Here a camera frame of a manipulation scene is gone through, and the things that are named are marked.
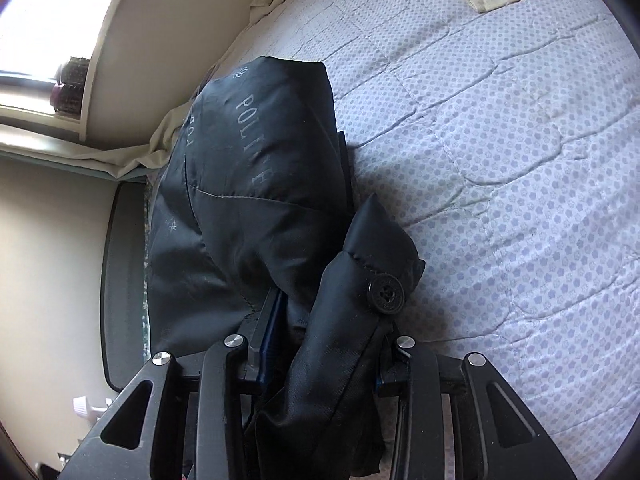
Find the beige left curtain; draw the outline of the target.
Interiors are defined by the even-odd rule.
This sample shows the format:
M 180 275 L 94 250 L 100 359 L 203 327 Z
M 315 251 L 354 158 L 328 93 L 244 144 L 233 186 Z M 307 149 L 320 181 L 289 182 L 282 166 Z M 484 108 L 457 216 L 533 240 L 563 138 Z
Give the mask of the beige left curtain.
M 3 156 L 121 179 L 164 166 L 196 87 L 250 20 L 253 0 L 111 0 L 77 118 L 2 125 Z

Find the white quilted bed cover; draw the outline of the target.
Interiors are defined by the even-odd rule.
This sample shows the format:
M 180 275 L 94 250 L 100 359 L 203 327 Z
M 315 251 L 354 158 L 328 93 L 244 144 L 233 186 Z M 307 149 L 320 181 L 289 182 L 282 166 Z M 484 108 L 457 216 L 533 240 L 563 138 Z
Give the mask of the white quilted bed cover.
M 400 329 L 484 353 L 581 479 L 639 413 L 639 59 L 602 0 L 286 0 L 217 75 L 321 62 L 360 196 L 426 268 Z

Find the dark grey headboard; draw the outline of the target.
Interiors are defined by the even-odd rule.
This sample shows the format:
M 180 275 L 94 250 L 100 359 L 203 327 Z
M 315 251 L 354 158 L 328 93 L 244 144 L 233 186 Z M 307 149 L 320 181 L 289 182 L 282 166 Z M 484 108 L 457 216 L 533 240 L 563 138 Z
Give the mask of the dark grey headboard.
M 100 292 L 104 377 L 122 391 L 149 357 L 145 305 L 145 186 L 122 182 L 108 220 Z

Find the black police jacket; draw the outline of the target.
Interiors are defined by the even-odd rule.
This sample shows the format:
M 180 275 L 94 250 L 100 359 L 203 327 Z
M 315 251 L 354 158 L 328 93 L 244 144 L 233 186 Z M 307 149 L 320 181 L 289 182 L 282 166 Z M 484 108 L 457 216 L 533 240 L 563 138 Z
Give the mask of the black police jacket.
M 250 424 L 273 479 L 376 474 L 375 383 L 424 262 L 375 196 L 355 206 L 321 63 L 262 56 L 209 81 L 178 135 L 151 214 L 151 346 L 208 349 L 288 297 L 295 356 Z

